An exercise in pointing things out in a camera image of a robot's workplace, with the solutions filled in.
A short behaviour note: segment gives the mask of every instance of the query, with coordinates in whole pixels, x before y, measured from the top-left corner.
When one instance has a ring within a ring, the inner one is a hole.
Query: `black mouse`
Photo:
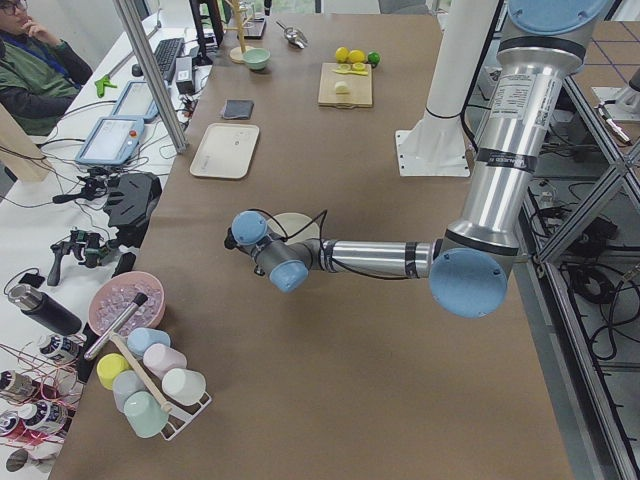
[[[131,65],[131,75],[133,75],[134,77],[142,76],[142,68],[139,64],[134,63],[133,65]]]

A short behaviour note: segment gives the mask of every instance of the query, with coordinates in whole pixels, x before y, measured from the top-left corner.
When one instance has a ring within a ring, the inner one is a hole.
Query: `lime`
[[[367,61],[375,68],[380,63],[380,54],[378,52],[369,52]]]
[[[347,57],[347,60],[349,61],[349,63],[364,62],[366,59],[367,59],[367,56],[364,54],[362,50],[351,50],[349,52],[349,56]]]
[[[336,50],[336,62],[344,63],[349,58],[349,49],[347,47],[340,47]]]

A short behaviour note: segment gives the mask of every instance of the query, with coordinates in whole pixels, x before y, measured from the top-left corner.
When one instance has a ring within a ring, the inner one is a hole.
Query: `pink bowl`
[[[165,309],[164,289],[160,280],[146,272],[127,272],[105,283],[91,300],[91,330],[102,335],[139,291],[149,299],[140,307],[138,314],[120,327],[118,333],[126,337],[135,328],[156,327],[162,320]]]

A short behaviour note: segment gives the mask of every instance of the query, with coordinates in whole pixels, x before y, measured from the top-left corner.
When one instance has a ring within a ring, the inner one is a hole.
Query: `green bowl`
[[[249,70],[262,70],[267,66],[271,52],[264,48],[252,48],[242,55],[242,59]]]

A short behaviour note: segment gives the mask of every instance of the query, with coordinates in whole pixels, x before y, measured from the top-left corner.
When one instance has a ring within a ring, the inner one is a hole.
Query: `blue-framed device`
[[[76,156],[82,165],[122,165],[133,154],[144,132],[142,117],[101,117]]]
[[[144,80],[130,80],[125,85],[120,98],[113,107],[111,115],[142,117],[145,122],[150,122],[158,115],[151,90]]]

